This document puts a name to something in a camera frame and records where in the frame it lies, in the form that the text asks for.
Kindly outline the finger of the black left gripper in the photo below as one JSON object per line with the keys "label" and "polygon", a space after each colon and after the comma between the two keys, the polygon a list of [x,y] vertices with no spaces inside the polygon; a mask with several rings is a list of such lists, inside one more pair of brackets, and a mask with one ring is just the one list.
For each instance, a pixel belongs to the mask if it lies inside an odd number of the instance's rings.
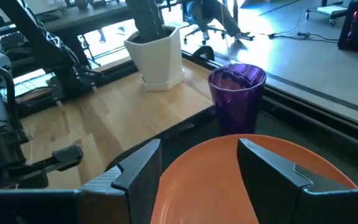
{"label": "finger of the black left gripper", "polygon": [[83,158],[80,146],[53,151],[46,159],[19,168],[9,169],[9,175],[20,189],[43,189],[48,187],[47,174],[52,171],[64,171],[77,166]]}

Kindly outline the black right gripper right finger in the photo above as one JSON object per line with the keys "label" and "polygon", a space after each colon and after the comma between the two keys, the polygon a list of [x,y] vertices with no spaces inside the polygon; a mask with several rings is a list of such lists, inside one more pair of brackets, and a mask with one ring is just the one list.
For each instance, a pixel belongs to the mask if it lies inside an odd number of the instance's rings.
{"label": "black right gripper right finger", "polygon": [[248,139],[238,141],[237,161],[259,223],[358,223],[358,189]]}

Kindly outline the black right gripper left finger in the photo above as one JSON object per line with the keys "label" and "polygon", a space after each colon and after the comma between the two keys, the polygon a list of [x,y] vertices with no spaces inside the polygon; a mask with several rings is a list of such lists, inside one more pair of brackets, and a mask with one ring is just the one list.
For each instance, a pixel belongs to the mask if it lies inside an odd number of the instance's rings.
{"label": "black right gripper left finger", "polygon": [[0,190],[0,223],[150,223],[161,163],[153,139],[80,189]]}

